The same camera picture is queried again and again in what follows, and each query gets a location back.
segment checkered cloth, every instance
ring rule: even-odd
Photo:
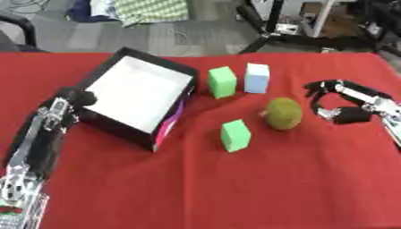
[[[125,27],[189,18],[186,0],[115,0],[115,11]]]

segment light blue cube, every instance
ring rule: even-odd
[[[270,80],[270,70],[265,64],[248,64],[245,74],[245,91],[266,93]]]

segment robotic hand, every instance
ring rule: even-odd
[[[38,229],[49,197],[42,192],[59,156],[63,136],[79,122],[93,93],[62,88],[30,114],[6,152],[0,179],[0,229]]]
[[[311,109],[316,115],[335,124],[369,122],[372,115],[378,115],[398,148],[401,148],[401,105],[390,95],[342,80],[316,81],[304,88],[308,90],[306,97],[312,97]],[[337,93],[356,106],[325,109],[319,100],[328,93]]]

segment open box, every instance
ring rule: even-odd
[[[124,47],[78,87],[98,98],[86,123],[155,152],[195,91],[198,71]]]

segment tennis ball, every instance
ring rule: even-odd
[[[276,98],[268,104],[264,116],[270,128],[286,131],[301,122],[303,110],[290,98]]]

